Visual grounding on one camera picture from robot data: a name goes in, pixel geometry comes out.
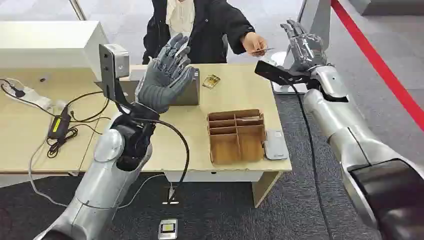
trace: black jacket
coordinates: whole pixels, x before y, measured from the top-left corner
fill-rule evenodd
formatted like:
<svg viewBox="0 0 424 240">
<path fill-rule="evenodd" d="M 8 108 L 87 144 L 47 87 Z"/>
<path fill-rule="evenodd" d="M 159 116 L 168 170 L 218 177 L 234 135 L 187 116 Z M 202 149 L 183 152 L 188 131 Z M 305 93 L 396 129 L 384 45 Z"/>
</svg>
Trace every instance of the black jacket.
<svg viewBox="0 0 424 240">
<path fill-rule="evenodd" d="M 144 37 L 146 51 L 143 64 L 149 63 L 149 56 L 155 58 L 170 39 L 169 26 L 165 23 L 167 0 L 152 0 L 154 13 L 148 21 Z M 227 62 L 227 47 L 223 35 L 235 54 L 246 50 L 240 38 L 255 29 L 243 13 L 226 0 L 194 0 L 195 17 L 193 30 L 188 40 L 191 51 L 188 57 L 192 64 L 213 64 Z"/>
</svg>

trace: cardboard organizer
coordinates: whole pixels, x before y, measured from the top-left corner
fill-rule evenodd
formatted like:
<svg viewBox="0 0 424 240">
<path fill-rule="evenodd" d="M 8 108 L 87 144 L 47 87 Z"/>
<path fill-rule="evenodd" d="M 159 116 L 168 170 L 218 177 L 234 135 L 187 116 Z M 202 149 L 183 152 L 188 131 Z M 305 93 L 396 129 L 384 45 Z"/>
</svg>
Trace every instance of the cardboard organizer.
<svg viewBox="0 0 424 240">
<path fill-rule="evenodd" d="M 264 115 L 258 109 L 209 113 L 207 122 L 212 163 L 257 162 L 264 158 Z"/>
</svg>

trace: red stripe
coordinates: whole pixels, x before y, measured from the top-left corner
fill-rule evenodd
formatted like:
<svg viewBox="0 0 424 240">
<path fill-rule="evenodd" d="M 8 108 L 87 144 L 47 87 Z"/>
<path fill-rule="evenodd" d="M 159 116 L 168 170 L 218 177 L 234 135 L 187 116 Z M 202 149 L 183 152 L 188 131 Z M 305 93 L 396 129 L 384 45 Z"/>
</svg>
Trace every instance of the red stripe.
<svg viewBox="0 0 424 240">
<path fill-rule="evenodd" d="M 377 53 L 368 39 L 364 36 L 364 34 L 361 32 L 361 30 L 358 28 L 340 2 L 338 0 L 331 0 L 331 6 L 368 61 L 372 64 L 374 69 L 384 80 L 385 84 L 396 96 L 397 100 L 399 100 L 412 119 L 424 132 L 424 111 L 414 101 L 404 86 L 402 86 L 398 78 L 393 74 L 382 57 Z"/>
</svg>

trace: dark carpet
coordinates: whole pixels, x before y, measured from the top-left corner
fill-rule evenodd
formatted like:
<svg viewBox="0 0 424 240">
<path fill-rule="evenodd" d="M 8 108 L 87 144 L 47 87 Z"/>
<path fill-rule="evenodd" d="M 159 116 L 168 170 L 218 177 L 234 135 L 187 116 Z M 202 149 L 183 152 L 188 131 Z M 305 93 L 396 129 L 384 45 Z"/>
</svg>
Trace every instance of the dark carpet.
<svg viewBox="0 0 424 240">
<path fill-rule="evenodd" d="M 163 206 L 164 178 L 152 179 L 135 201 L 117 212 L 109 240 L 157 239 L 161 219 L 179 219 L 182 240 L 327 240 L 317 201 L 308 133 L 295 96 L 276 96 L 290 152 L 292 172 L 283 174 L 258 209 L 252 208 L 250 183 L 185 183 L 181 204 Z M 309 118 L 316 152 L 317 171 L 325 214 L 335 240 L 378 240 L 361 223 L 341 182 L 341 174 L 325 139 Z M 127 200 L 151 174 L 143 173 Z M 68 203 L 80 177 L 47 177 L 36 180 L 39 189 Z M 0 188 L 0 239 L 30 240 L 47 228 L 64 210 L 36 195 L 29 183 Z"/>
</svg>

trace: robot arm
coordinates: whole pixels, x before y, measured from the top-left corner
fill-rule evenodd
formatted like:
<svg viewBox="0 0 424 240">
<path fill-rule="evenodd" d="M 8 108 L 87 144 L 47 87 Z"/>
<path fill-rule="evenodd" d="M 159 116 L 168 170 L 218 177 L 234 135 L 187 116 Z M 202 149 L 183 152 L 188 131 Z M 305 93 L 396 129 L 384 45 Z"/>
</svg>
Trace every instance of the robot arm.
<svg viewBox="0 0 424 240">
<path fill-rule="evenodd" d="M 101 240 L 112 223 L 130 185 L 137 179 L 152 155 L 150 137 L 159 113 L 168 106 L 194 77 L 182 34 L 169 41 L 136 91 L 136 102 L 126 101 L 119 83 L 129 75 L 129 54 L 115 44 L 99 45 L 102 89 L 116 103 L 120 113 L 97 142 L 94 160 L 82 178 L 65 211 L 34 240 Z"/>
<path fill-rule="evenodd" d="M 367 127 L 321 39 L 297 22 L 281 26 L 290 40 L 290 69 L 261 60 L 255 72 L 279 85 L 305 83 L 304 105 L 340 163 L 344 187 L 363 222 L 384 240 L 424 239 L 424 171 Z"/>
</svg>

